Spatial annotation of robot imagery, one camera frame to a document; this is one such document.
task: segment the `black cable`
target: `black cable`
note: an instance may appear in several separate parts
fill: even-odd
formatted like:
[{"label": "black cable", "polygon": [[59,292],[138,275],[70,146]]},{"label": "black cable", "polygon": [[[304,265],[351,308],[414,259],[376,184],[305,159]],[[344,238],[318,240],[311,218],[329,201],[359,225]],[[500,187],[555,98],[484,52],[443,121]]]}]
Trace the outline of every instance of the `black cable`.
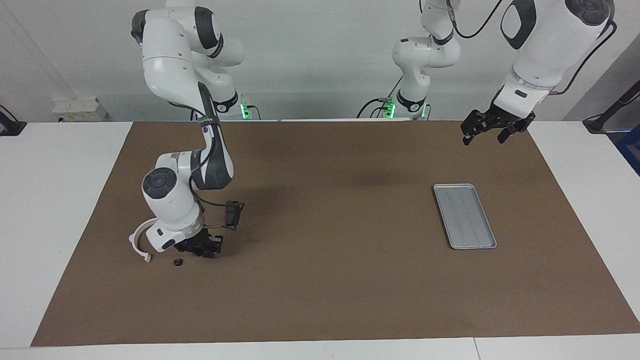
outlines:
[{"label": "black cable", "polygon": [[433,109],[433,107],[431,106],[431,104],[427,104],[425,106],[429,106],[429,113],[427,114],[427,121],[429,121],[429,118],[431,117],[431,109]]},{"label": "black cable", "polygon": [[[389,95],[387,97],[391,97],[391,95],[394,94],[394,91],[398,88],[398,85],[400,85],[400,81],[402,81],[402,78],[404,77],[404,75],[402,75],[399,79],[398,82],[396,83],[396,85],[394,86],[393,90],[391,90],[391,92],[389,93]],[[380,113],[382,112],[382,110],[378,110],[378,114],[376,115],[376,118],[380,117]]]},{"label": "black cable", "polygon": [[247,105],[247,109],[256,109],[258,111],[258,119],[262,120],[262,115],[260,115],[260,109],[256,105]]},{"label": "black cable", "polygon": [[171,105],[171,106],[173,106],[173,107],[175,107],[175,108],[193,110],[193,111],[195,111],[196,113],[198,113],[198,114],[200,114],[200,115],[202,115],[202,116],[205,116],[205,115],[204,115],[203,113],[201,113],[199,110],[196,110],[196,109],[194,109],[194,108],[192,108],[192,107],[190,107],[190,106],[186,106],[186,105],[178,105],[178,104],[176,104],[176,103],[174,103],[174,102],[171,102],[171,101],[167,101],[167,102],[169,103],[169,105]]},{"label": "black cable", "polygon": [[378,111],[378,115],[376,116],[376,118],[380,117],[380,112],[382,112],[382,110],[384,110],[385,107],[384,106],[380,106],[379,108],[375,108],[373,109],[373,111],[371,112],[371,115],[369,115],[370,119],[373,119],[373,113]]},{"label": "black cable", "polygon": [[[191,171],[191,176],[189,177],[189,190],[191,190],[191,193],[193,194],[193,197],[196,199],[196,201],[200,204],[200,207],[202,207],[202,203],[207,204],[207,205],[211,205],[211,206],[215,206],[217,208],[228,208],[228,205],[226,204],[218,204],[217,202],[211,202],[208,200],[205,200],[203,198],[201,198],[196,191],[193,189],[193,173],[196,171],[200,171],[200,169],[202,168],[202,166],[207,163],[207,161],[209,161],[209,159],[211,158],[211,155],[213,154],[213,143],[211,144],[211,150],[209,151],[209,153],[207,154],[207,157],[198,165],[198,167],[194,170]],[[240,217],[240,214],[242,213],[242,210],[244,209],[244,205],[245,203],[243,202],[239,202],[237,203],[238,205],[238,220]],[[230,226],[226,226],[226,225],[214,225],[214,226],[209,226],[208,228],[219,228],[219,229],[227,229],[227,230],[231,230],[231,231],[236,231],[236,227],[230,227]]]},{"label": "black cable", "polygon": [[244,205],[246,205],[246,204],[243,203],[243,202],[234,202],[233,204],[229,204],[229,206],[231,206],[231,205],[237,205],[237,207],[238,207],[238,218],[236,219],[236,225],[234,225],[234,226],[205,225],[205,229],[227,229],[227,230],[231,230],[231,231],[237,231],[237,224],[240,221],[240,216],[242,215],[242,211],[244,210]]},{"label": "black cable", "polygon": [[622,107],[624,108],[625,106],[629,105],[630,103],[632,103],[632,102],[636,101],[636,99],[637,99],[638,97],[640,97],[640,93],[638,93],[638,94],[636,95],[636,97],[634,97],[633,99],[631,99],[631,100],[629,100],[629,101],[627,101],[627,102],[621,102],[620,100],[618,100],[618,102],[620,102],[620,104],[622,104]]},{"label": "black cable", "polygon": [[360,111],[358,112],[358,116],[356,116],[356,119],[359,119],[360,116],[362,115],[362,112],[371,104],[373,104],[374,102],[382,102],[382,100],[380,100],[380,98],[377,99],[371,99],[369,100],[366,104],[364,104],[364,106],[362,106],[362,109],[360,109]]},{"label": "black cable", "polygon": [[15,117],[15,115],[12,112],[10,112],[9,109],[5,108],[4,105],[0,105],[0,108],[2,108],[2,110],[4,110],[7,114],[11,115],[14,121],[18,122],[18,118]]},{"label": "black cable", "polygon": [[451,19],[451,23],[453,24],[453,29],[456,30],[456,33],[461,38],[474,38],[474,37],[478,36],[478,34],[480,34],[480,32],[482,32],[482,30],[484,30],[486,25],[489,23],[489,20],[491,20],[491,18],[495,15],[495,12],[500,7],[500,4],[502,4],[502,1],[503,0],[498,0],[498,3],[495,5],[495,7],[493,8],[493,10],[489,14],[489,16],[486,18],[486,20],[484,21],[482,26],[478,29],[478,31],[476,31],[473,35],[464,35],[463,33],[460,32],[460,30],[458,30],[458,23],[456,22],[456,16],[455,16],[455,13],[454,13],[454,10],[453,10],[453,6],[451,6],[451,0],[447,0],[447,6],[449,7],[450,17],[452,18]]},{"label": "black cable", "polygon": [[213,96],[209,94],[209,101],[211,101],[211,107],[213,108],[213,113],[216,117],[218,117],[218,108],[216,107],[216,102],[213,101]]},{"label": "black cable", "polygon": [[[629,100],[629,101],[627,101],[627,102],[621,102],[620,100],[618,100],[618,102],[620,102],[620,103],[622,104],[621,109],[622,109],[622,108],[624,108],[625,106],[627,106],[627,105],[631,104],[632,102],[636,101],[636,99],[638,99],[639,97],[640,97],[640,93],[638,93],[638,94],[636,95],[636,97],[634,97],[633,99],[631,99],[631,100]],[[597,118],[597,117],[601,117],[602,115],[604,115],[604,113],[600,113],[600,114],[598,114],[598,115],[593,115],[592,117],[588,117],[588,118],[584,119],[583,121],[589,121],[589,120],[591,120],[591,119],[595,119],[595,118]]]},{"label": "black cable", "polygon": [[615,21],[610,20],[609,21],[609,25],[611,25],[611,28],[613,29],[611,31],[611,33],[609,35],[607,35],[607,37],[605,37],[604,40],[602,40],[598,44],[598,46],[594,47],[593,50],[591,50],[591,52],[587,55],[587,57],[584,59],[584,61],[582,61],[582,63],[578,67],[578,70],[576,70],[575,74],[573,74],[573,77],[571,78],[571,80],[567,84],[566,88],[564,90],[560,91],[560,92],[557,92],[557,91],[551,92],[551,93],[549,93],[549,96],[564,95],[564,94],[566,94],[567,91],[569,91],[569,89],[573,85],[573,82],[578,77],[578,74],[580,74],[580,71],[582,70],[582,68],[585,66],[585,64],[587,64],[587,61],[589,61],[589,59],[596,53],[596,51],[598,51],[598,49],[601,48],[613,36],[613,34],[615,34],[616,31],[618,30],[618,25],[616,24]]},{"label": "black cable", "polygon": [[[211,101],[211,103],[213,103],[213,98],[211,96],[209,96],[209,100]],[[218,111],[215,108],[215,106],[213,107],[213,111],[214,111],[214,115],[218,116]],[[193,111],[201,114],[203,117],[205,115],[203,115],[202,113],[200,113],[198,110],[192,109]],[[196,191],[193,189],[193,173],[196,171],[200,171],[200,169],[202,169],[202,167],[207,163],[207,161],[209,161],[211,159],[211,156],[213,156],[213,149],[215,148],[216,145],[216,137],[211,135],[211,149],[209,149],[209,153],[207,154],[207,156],[204,158],[204,160],[202,160],[199,164],[198,167],[196,167],[195,169],[193,169],[191,171],[191,175],[189,176],[189,190],[191,190],[191,193],[193,194],[193,197],[199,201],[199,202],[203,202],[205,204],[211,205],[211,206],[217,206],[219,208],[226,208],[227,205],[223,205],[223,204],[217,204],[215,202],[211,202],[211,201],[206,201],[205,199],[201,198]]]}]

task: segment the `silver tray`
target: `silver tray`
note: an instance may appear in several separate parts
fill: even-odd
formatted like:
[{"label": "silver tray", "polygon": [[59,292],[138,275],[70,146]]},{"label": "silver tray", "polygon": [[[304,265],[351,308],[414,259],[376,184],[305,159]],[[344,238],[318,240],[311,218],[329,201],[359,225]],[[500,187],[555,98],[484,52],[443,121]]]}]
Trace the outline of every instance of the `silver tray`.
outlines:
[{"label": "silver tray", "polygon": [[437,184],[433,191],[452,248],[493,249],[497,246],[475,186]]}]

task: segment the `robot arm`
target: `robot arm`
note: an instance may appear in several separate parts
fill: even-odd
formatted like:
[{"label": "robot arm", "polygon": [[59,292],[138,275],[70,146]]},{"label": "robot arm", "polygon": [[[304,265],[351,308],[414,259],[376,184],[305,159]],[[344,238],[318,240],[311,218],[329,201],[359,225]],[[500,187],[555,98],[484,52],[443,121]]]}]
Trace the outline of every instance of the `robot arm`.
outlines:
[{"label": "robot arm", "polygon": [[[453,1],[454,6],[460,0]],[[460,58],[460,44],[453,36],[453,26],[445,0],[428,0],[422,13],[422,27],[429,37],[404,38],[396,43],[393,59],[403,78],[396,93],[400,117],[417,119],[422,109],[431,78],[426,69],[451,67]]]},{"label": "robot arm", "polygon": [[500,143],[524,132],[535,118],[533,109],[587,53],[614,12],[612,0],[557,0],[543,13],[538,2],[514,0],[506,10],[502,34],[518,58],[489,110],[474,110],[462,123],[465,145],[491,129],[503,129]]},{"label": "robot arm", "polygon": [[[168,1],[168,5],[177,3]],[[168,102],[198,113],[206,143],[202,150],[160,156],[155,169],[144,178],[142,191],[157,217],[147,238],[158,252],[176,247],[212,258],[220,252],[221,238],[212,238],[205,228],[193,191],[223,189],[234,176],[218,117],[232,104],[215,99],[229,96],[237,101],[233,82],[220,66],[241,63],[241,45],[227,49],[213,13],[201,7],[140,12],[134,17],[132,35],[142,46],[147,86]],[[237,213],[227,221],[233,226],[241,207],[233,203],[228,212],[230,207]]]}]

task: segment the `brown paper surface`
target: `brown paper surface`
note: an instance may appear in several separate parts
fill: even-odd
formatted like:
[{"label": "brown paper surface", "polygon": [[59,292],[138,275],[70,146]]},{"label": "brown paper surface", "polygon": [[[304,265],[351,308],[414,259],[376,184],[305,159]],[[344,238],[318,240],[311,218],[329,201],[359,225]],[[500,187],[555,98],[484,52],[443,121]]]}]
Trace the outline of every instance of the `brown paper surface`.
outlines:
[{"label": "brown paper surface", "polygon": [[[223,254],[131,249],[157,157],[204,146],[196,124],[137,123],[34,346],[640,332],[528,134],[464,147],[456,122],[223,130],[236,177],[201,195],[246,202],[238,232],[214,233]],[[496,249],[449,247],[437,183],[476,186]]]}]

